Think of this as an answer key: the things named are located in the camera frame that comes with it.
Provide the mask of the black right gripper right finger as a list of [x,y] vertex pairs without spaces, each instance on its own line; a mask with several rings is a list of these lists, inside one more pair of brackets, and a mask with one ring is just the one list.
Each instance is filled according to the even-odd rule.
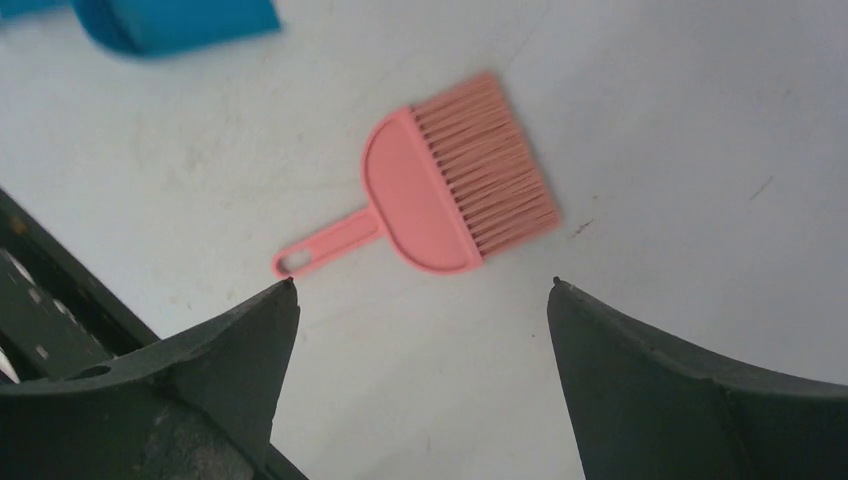
[[753,366],[556,280],[547,318],[589,479],[843,479],[847,389]]

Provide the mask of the pink hand brush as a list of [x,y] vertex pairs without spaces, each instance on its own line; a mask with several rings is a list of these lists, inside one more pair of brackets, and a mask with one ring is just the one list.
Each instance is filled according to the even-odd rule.
[[281,278],[383,238],[413,267],[457,274],[561,225],[497,76],[482,72],[385,117],[361,156],[364,208],[279,250]]

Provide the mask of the blue plastic dustpan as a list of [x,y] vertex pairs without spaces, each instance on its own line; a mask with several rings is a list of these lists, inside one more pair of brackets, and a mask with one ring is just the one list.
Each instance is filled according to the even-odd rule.
[[155,58],[279,32],[275,6],[265,0],[3,1],[9,23],[68,8],[102,48],[137,59]]

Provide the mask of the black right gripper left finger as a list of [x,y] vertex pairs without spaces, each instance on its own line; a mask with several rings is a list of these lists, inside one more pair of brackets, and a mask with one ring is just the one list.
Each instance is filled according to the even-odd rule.
[[296,479],[271,443],[298,330],[292,279],[60,379],[1,390],[5,479]]

